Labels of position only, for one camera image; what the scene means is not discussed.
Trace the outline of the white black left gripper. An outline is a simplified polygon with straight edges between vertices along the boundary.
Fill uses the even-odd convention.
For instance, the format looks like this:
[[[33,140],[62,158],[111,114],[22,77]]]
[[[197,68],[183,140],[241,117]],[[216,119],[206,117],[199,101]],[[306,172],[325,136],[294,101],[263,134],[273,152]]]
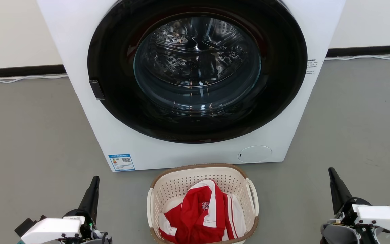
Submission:
[[[62,218],[42,215],[37,221],[30,218],[21,224],[21,241],[24,244],[85,244],[92,241],[96,230],[99,205],[99,176],[93,176],[78,209]]]

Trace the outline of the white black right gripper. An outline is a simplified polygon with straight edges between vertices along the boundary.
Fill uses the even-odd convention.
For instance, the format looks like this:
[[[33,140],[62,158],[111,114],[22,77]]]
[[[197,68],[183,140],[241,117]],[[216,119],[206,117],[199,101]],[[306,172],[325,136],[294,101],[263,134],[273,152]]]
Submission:
[[[390,234],[390,206],[373,206],[362,198],[352,198],[335,168],[328,169],[334,214],[341,225],[358,233],[376,230]]]

